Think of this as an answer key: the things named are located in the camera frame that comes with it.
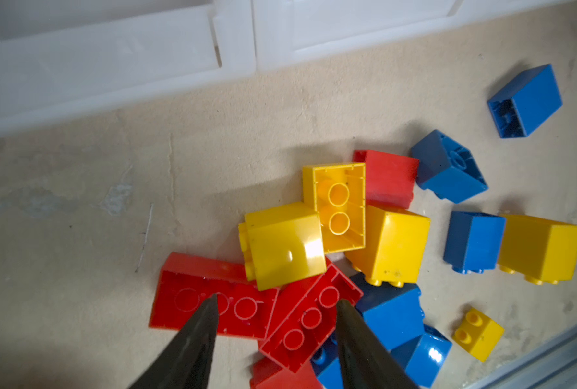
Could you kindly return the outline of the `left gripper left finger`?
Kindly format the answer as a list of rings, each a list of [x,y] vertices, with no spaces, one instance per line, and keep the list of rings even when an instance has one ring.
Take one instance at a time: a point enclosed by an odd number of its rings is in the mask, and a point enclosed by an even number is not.
[[[217,296],[207,298],[132,388],[208,386],[219,324]]]

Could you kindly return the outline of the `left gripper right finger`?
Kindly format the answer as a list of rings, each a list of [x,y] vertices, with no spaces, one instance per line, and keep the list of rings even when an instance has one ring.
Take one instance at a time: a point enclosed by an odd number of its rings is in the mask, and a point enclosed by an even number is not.
[[[415,388],[349,301],[336,305],[335,338],[345,388]]]

